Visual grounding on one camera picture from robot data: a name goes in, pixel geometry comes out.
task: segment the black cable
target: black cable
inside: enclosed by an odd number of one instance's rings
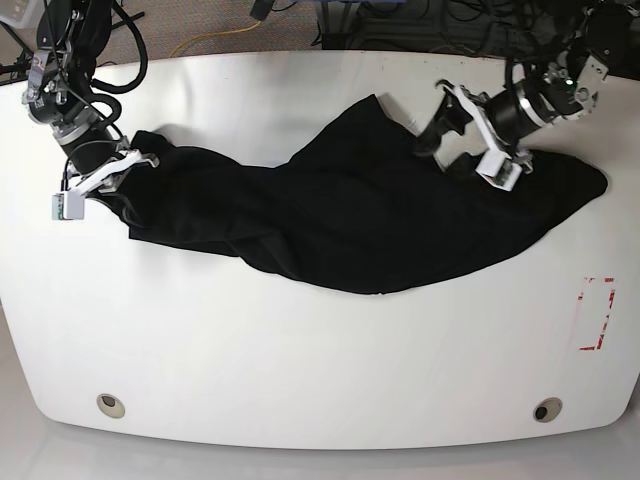
[[[384,38],[372,38],[370,40],[365,40],[364,42],[362,42],[360,44],[360,46],[358,48],[362,48],[367,43],[384,43],[386,45],[391,45],[392,47],[399,48],[403,52],[427,53],[425,50],[414,50],[412,48],[405,47],[404,45],[400,45],[399,43],[396,43],[393,40],[385,40]]]
[[[284,12],[285,10],[289,10],[292,7],[295,7],[298,4],[298,2],[291,2],[291,4],[287,5],[284,8],[271,8],[272,12]]]
[[[31,50],[31,48],[29,48],[29,45],[27,45],[24,40],[22,40],[18,34],[16,32],[13,31],[13,28],[11,28],[9,25],[7,25],[4,22],[0,22],[0,27],[4,28],[5,31],[9,34],[9,36],[11,38],[13,38],[13,40],[20,45],[20,47],[22,48],[22,50],[24,50],[25,52],[27,52],[27,54],[30,57],[33,57],[33,50]]]
[[[389,18],[402,8],[402,3],[396,3],[393,8],[389,10],[383,10],[378,7],[374,7],[371,2],[362,2],[362,6],[373,13],[378,18]]]
[[[90,93],[88,95],[85,95],[84,99],[90,104],[103,103],[105,105],[108,105],[111,109],[111,113],[109,114],[109,116],[102,119],[100,123],[97,123],[95,125],[94,128],[96,130],[102,130],[103,128],[112,126],[120,118],[120,115],[122,115],[122,105],[118,100],[109,95]],[[64,115],[64,117],[62,118],[63,122],[72,123],[83,109],[84,105],[81,103],[77,103]]]
[[[520,3],[520,0],[513,0],[514,3],[514,14],[516,17],[516,21],[518,22],[518,26],[524,35],[524,38],[531,44],[533,49],[537,52],[540,49],[540,42],[538,39],[531,33],[531,29],[535,26],[537,19],[535,19],[531,26],[526,24],[525,21],[525,12],[524,5]]]
[[[135,15],[131,15],[131,21],[135,22],[136,20],[140,20],[141,18],[144,18],[145,16],[146,16],[145,12],[138,12]],[[122,20],[120,20],[119,22],[116,22],[113,25],[111,25],[111,31],[113,32],[114,30],[122,28],[125,25],[126,25],[126,23],[123,22]]]
[[[122,8],[124,8],[124,0],[115,0],[116,3],[118,3],[118,5],[120,5]],[[111,18],[113,18],[113,16],[115,15],[115,12],[111,12]]]
[[[533,30],[538,19],[542,16],[542,13],[536,13],[536,2],[534,0],[529,0],[527,3],[529,5],[529,10],[531,10],[531,13],[529,14],[531,16],[531,25],[529,26],[529,30]]]
[[[482,38],[482,42],[480,43],[480,46],[476,50],[477,56],[483,56],[485,54],[485,50],[489,45],[489,41],[491,40],[491,35],[493,34],[493,31],[494,31],[493,27],[496,25],[496,23],[499,23],[499,22],[493,21],[487,25],[487,29],[485,31],[484,37]]]
[[[432,0],[427,0],[427,8],[424,9],[424,12],[422,12],[422,14],[418,18],[416,18],[416,20],[422,20],[429,14],[429,10],[431,9],[431,2]]]
[[[487,6],[486,3],[470,3],[467,2],[465,0],[449,0],[451,3],[457,3],[458,5],[464,5],[465,7],[467,7],[470,10],[474,10],[476,12],[481,12],[487,15],[492,15],[498,18],[504,18],[504,17],[509,17],[511,15],[513,15],[513,12],[510,11],[503,11],[503,10],[496,10],[497,7],[502,7],[508,4],[500,4],[500,5],[494,5],[494,4],[490,4],[491,7]]]
[[[140,30],[138,30],[138,27],[133,22],[133,20],[131,20],[129,15],[127,15],[127,12],[125,12],[117,2],[113,3],[112,8],[122,19],[122,21],[127,25],[127,27],[129,27],[129,30],[131,30],[131,33],[133,34],[133,38],[136,41],[136,46],[138,47],[138,53],[140,54],[140,70],[138,71],[138,75],[136,76],[136,78],[126,85],[111,85],[110,83],[103,82],[96,78],[91,81],[91,85],[99,90],[102,90],[103,92],[120,95],[132,91],[142,83],[144,77],[147,75],[149,56],[147,55],[147,47],[144,44],[144,40],[142,38],[142,35],[140,34]]]
[[[451,11],[451,9],[448,10],[449,16],[451,18],[453,18],[454,20],[458,21],[458,22],[473,22],[474,20],[477,20],[478,18],[480,18],[482,15],[484,15],[485,12],[483,11],[479,11],[478,14],[475,17],[469,17],[469,18],[460,18],[460,17],[456,17],[453,12]]]
[[[26,64],[14,63],[13,65],[2,65],[0,63],[0,75],[13,75],[14,73],[26,74],[27,70],[29,70],[29,65]]]
[[[313,42],[311,42],[312,47],[316,47],[322,43],[322,29],[320,28],[320,22],[318,24],[318,36],[315,38]]]

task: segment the white tabletop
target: white tabletop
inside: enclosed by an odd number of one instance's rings
[[[99,76],[125,83],[135,69]],[[371,93],[418,131],[442,77],[494,94],[502,69],[402,53],[161,61],[121,98],[119,126],[277,165]],[[83,222],[52,222],[64,156],[28,119],[22,88],[0,90],[0,296],[36,404],[53,420],[205,443],[369,449],[542,436],[607,425],[625,410],[640,371],[635,83],[610,79],[594,115],[532,139],[603,169],[603,197],[514,259],[375,297],[130,241],[98,204]],[[602,348],[580,350],[597,342],[612,287]],[[577,309],[580,293],[589,308]],[[124,402],[124,418],[98,410],[101,393]],[[537,423],[548,397],[564,409]]]
[[[465,447],[303,451],[172,442],[78,428],[38,411],[0,308],[0,478],[15,480],[637,480],[640,388],[586,432]]]

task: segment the white table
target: white table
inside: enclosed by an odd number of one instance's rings
[[[124,83],[135,70],[99,76]],[[431,86],[441,77],[494,94],[502,70],[402,53],[161,61],[121,98],[119,126],[277,165],[370,93],[389,94],[393,116],[419,130],[440,102]],[[625,410],[640,371],[635,83],[610,79],[597,113],[532,139],[602,168],[603,197],[512,260],[374,297],[129,241],[98,204],[83,222],[52,222],[64,157],[48,128],[28,119],[22,88],[0,90],[0,297],[49,418],[204,443],[373,449],[595,428]],[[606,338],[581,351],[602,329],[605,277],[616,289]],[[581,292],[590,308],[576,314]],[[124,402],[124,418],[98,410],[103,393]],[[537,423],[533,410],[548,397],[564,409]]]

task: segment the black garment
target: black garment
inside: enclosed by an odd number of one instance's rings
[[[160,167],[134,169],[105,200],[132,239],[373,294],[513,257],[607,188],[595,168],[538,152],[534,173],[503,192],[473,173],[476,159],[462,157],[444,174],[433,159],[415,157],[414,144],[374,96],[277,168],[139,132],[134,147],[156,153]]]

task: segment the round hole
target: round hole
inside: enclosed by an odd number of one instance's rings
[[[103,395],[102,401],[105,403],[107,407],[113,408],[116,406],[116,399],[113,397],[110,397],[109,395]]]
[[[536,422],[549,423],[555,420],[562,411],[562,400],[559,398],[548,398],[540,402],[533,410],[533,418]]]
[[[98,408],[107,417],[116,419],[124,417],[124,404],[113,395],[106,393],[98,395]]]
[[[547,416],[547,413],[549,413],[549,410],[547,410],[546,407],[538,407],[536,409],[536,420],[544,420],[544,417]]]

